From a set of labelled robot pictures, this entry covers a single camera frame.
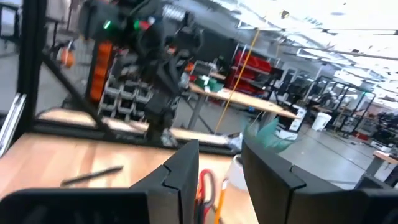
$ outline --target gray floor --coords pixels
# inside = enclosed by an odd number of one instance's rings
[[[0,42],[0,55],[12,52],[12,46],[6,50]],[[81,61],[90,61],[89,56],[84,56]],[[0,57],[0,110],[8,110],[16,93],[18,56]],[[65,71],[69,80],[75,86],[82,86],[87,78],[88,68],[77,66]],[[60,106],[67,92],[48,71],[42,66],[40,73],[39,98],[37,101],[37,113],[47,108]],[[187,125],[192,109],[184,101],[178,106],[175,126]],[[222,108],[213,103],[207,103],[201,110],[201,117],[206,120],[208,126],[214,130],[222,113]],[[225,118],[218,130],[219,133],[235,133],[242,131],[249,122],[245,113],[234,109],[226,112]],[[209,132],[208,128],[198,120],[196,131]],[[304,126],[300,137],[281,156],[300,166],[301,168],[329,180],[344,189],[352,189],[359,180],[364,170],[372,160],[372,148],[351,144],[333,137],[332,133],[318,133]],[[376,174],[376,177],[384,180],[391,171],[392,166],[384,167]]]

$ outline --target orange cable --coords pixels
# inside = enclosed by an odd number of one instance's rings
[[[226,109],[228,108],[229,102],[231,101],[232,94],[235,92],[235,89],[236,89],[236,87],[238,86],[238,83],[239,83],[239,81],[240,81],[240,79],[241,79],[241,76],[242,76],[242,74],[243,74],[243,70],[244,70],[244,68],[246,67],[246,64],[247,64],[248,61],[249,61],[249,57],[250,57],[251,52],[252,52],[252,50],[253,50],[253,46],[254,46],[254,44],[255,44],[256,41],[257,41],[257,37],[259,36],[259,33],[260,33],[260,29],[257,30],[257,32],[256,32],[256,34],[255,34],[255,36],[254,36],[254,38],[253,38],[253,41],[251,42],[251,46],[250,46],[250,49],[249,49],[249,52],[248,52],[248,56],[246,56],[246,60],[245,60],[244,63],[243,63],[241,72],[239,73],[239,76],[238,76],[238,79],[236,80],[235,86],[234,86],[234,88],[232,89],[232,92],[231,92],[231,94],[229,95],[228,101],[227,101],[226,104],[225,104],[223,113],[221,114],[221,116],[220,116],[220,118],[219,118],[219,120],[218,120],[218,122],[217,122],[216,129],[214,130],[214,134],[217,133],[217,130],[218,130],[220,124],[221,124],[221,121],[222,121],[223,118],[224,118],[225,111],[226,111]]]

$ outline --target green led light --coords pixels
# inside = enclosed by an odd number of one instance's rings
[[[107,29],[111,25],[111,21],[106,21],[104,24],[104,29]]]
[[[139,21],[134,22],[134,28],[139,29]]]

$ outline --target white bucket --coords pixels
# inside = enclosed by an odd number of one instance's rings
[[[232,163],[229,166],[226,175],[228,178],[228,184],[231,184],[240,190],[248,190],[248,187],[246,186],[246,181],[244,180],[242,164],[240,164],[236,160],[238,156],[240,155],[234,156],[234,159],[232,160]]]
[[[331,120],[330,115],[325,113],[318,113],[317,118],[313,122],[311,128],[316,131],[322,131],[330,120]]]

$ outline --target scissors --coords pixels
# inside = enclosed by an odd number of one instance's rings
[[[210,187],[210,199],[206,200],[206,189]],[[216,185],[215,185],[215,177],[211,170],[204,169],[199,174],[198,188],[197,188],[197,199],[196,199],[196,223],[204,224],[205,217],[207,213],[210,211],[211,207],[214,204],[216,198]]]

